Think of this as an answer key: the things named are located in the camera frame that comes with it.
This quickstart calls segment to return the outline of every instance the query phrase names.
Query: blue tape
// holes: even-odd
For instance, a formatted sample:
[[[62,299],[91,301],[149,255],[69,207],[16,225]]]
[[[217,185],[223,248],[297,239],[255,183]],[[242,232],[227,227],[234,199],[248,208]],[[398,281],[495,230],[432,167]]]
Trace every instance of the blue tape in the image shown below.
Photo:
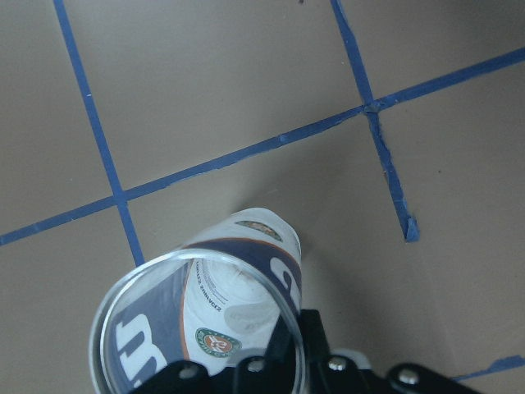
[[[458,376],[456,378],[453,378],[453,380],[457,382],[461,382],[462,380],[478,378],[480,376],[489,375],[491,373],[504,372],[509,369],[522,368],[522,367],[525,367],[525,359],[520,355],[512,355],[510,357],[506,357],[504,359],[495,361],[487,369],[483,369],[482,371],[477,371],[474,373],[469,373],[468,375]]]
[[[419,240],[419,228],[418,224],[408,210],[407,201],[404,198],[403,189],[401,182],[395,170],[394,164],[392,163],[392,156],[390,150],[386,147],[385,141],[382,137],[381,124],[379,122],[379,115],[377,114],[380,110],[375,105],[375,101],[372,94],[372,88],[368,81],[367,72],[365,70],[363,59],[359,53],[357,40],[355,39],[352,30],[349,27],[349,23],[346,19],[345,11],[340,3],[340,0],[331,0],[331,5],[336,15],[337,25],[341,33],[341,37],[345,43],[346,53],[352,66],[356,85],[358,86],[361,99],[363,100],[363,106],[365,113],[368,118],[368,124],[372,133],[374,144],[376,145],[377,154],[381,160],[383,171],[386,175],[386,181],[390,190],[390,196],[394,203],[395,211],[399,219],[399,224],[403,230],[404,239],[407,242],[414,242]]]
[[[498,71],[501,68],[512,66],[523,61],[525,61],[525,48],[494,57],[485,62],[481,62],[473,66],[451,72],[445,76],[440,76],[422,84],[403,89],[393,94],[389,94],[376,100],[375,104],[378,108],[380,108],[380,110],[387,109],[393,107],[396,104],[417,99],[418,97],[436,92],[437,90],[445,89],[450,86],[462,83],[466,80],[470,80],[476,76],[482,76],[493,71]]]
[[[75,72],[76,80],[80,88],[80,93],[82,94],[82,99],[84,100],[85,111],[87,112],[89,123],[93,130],[94,138],[97,141],[98,151],[103,161],[104,169],[106,170],[107,179],[112,188],[112,193],[116,201],[116,206],[118,212],[121,215],[122,226],[126,232],[126,237],[131,248],[131,253],[133,254],[133,259],[135,260],[135,265],[139,266],[144,263],[144,257],[142,250],[139,244],[139,238],[133,226],[133,222],[130,216],[130,210],[127,206],[126,197],[121,188],[121,183],[116,174],[115,164],[107,145],[106,136],[104,135],[102,124],[98,117],[97,108],[95,106],[93,95],[89,88],[89,83],[87,76],[82,66],[82,61],[80,59],[80,54],[78,48],[76,47],[75,37],[71,29],[69,19],[67,17],[66,8],[64,7],[64,2],[62,0],[54,0],[55,10],[57,12],[58,21],[62,29],[62,35],[64,41],[66,42],[67,52],[71,60],[71,65]]]
[[[176,172],[174,174],[159,178],[155,181],[145,183],[141,186],[136,186],[132,189],[127,190],[126,198],[128,200],[138,199],[144,195],[149,195],[157,190],[165,189],[174,183],[189,179],[191,177],[204,174],[213,170],[218,170],[224,167],[228,167],[241,160],[252,157],[256,154],[264,153],[273,149],[280,148],[281,146],[291,144],[295,141],[303,140],[312,135],[320,134],[334,126],[339,125],[343,121],[350,119],[351,117],[357,116],[363,112],[363,107],[356,107],[348,111],[339,113],[332,117],[323,119],[322,121],[316,121],[315,123],[300,127],[298,129],[289,131],[285,134],[272,137],[268,140],[264,140],[254,145],[250,145],[247,148],[237,150],[235,152],[221,156],[220,158],[214,158],[205,163],[201,163],[197,166],[187,168],[185,170]]]
[[[18,230],[8,232],[0,236],[0,246],[10,244],[12,242],[26,238],[27,236],[33,236],[41,231],[49,230],[56,226],[60,226],[64,223],[72,222],[73,220],[83,218],[92,213],[102,211],[115,205],[112,197],[106,197],[90,204],[83,205],[79,208],[72,209],[64,213],[60,213],[52,218],[45,219],[41,222],[36,222],[30,226],[22,227]]]

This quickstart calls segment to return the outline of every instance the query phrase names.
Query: bolt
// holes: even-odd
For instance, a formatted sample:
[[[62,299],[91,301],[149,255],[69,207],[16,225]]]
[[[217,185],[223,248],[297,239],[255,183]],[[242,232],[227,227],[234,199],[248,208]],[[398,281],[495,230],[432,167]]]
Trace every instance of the bolt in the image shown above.
[[[330,368],[332,371],[344,371],[346,369],[346,359],[339,357],[338,355],[334,355],[328,361],[328,368]]]
[[[264,369],[264,358],[263,357],[257,357],[252,359],[248,363],[248,371],[253,373],[261,372]]]
[[[199,367],[197,365],[187,364],[179,371],[179,378],[183,380],[194,378],[198,371]]]
[[[405,368],[401,369],[401,372],[399,372],[399,380],[406,384],[418,384],[419,375],[416,371]]]

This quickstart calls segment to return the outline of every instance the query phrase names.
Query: roland garros logo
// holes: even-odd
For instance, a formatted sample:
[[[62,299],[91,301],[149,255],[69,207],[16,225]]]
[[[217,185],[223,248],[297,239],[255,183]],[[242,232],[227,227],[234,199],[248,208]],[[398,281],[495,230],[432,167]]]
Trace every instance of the roland garros logo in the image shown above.
[[[242,346],[236,339],[207,328],[199,328],[195,339],[200,348],[213,357],[229,357]]]

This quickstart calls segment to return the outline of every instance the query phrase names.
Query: floor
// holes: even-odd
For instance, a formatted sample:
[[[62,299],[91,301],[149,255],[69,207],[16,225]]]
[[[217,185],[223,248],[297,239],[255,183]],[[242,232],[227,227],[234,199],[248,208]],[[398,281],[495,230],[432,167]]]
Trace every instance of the floor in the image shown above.
[[[378,373],[525,386],[519,0],[5,2],[0,391],[93,392],[109,287],[242,208]]]

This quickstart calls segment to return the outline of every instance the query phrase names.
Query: metal screw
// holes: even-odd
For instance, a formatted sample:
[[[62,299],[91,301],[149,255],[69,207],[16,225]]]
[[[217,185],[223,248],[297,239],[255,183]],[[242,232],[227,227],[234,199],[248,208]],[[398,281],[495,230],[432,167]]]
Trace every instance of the metal screw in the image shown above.
[[[418,384],[419,375],[416,371],[405,368],[401,369],[401,372],[399,372],[399,380],[406,384]]]
[[[248,363],[248,371],[253,373],[261,372],[264,369],[264,358],[258,357],[256,359],[251,360]]]
[[[179,378],[181,379],[191,379],[197,375],[199,367],[193,364],[187,364],[183,369],[179,371]]]
[[[328,361],[328,368],[332,371],[344,371],[346,369],[346,359],[339,357],[338,355],[334,355]]]

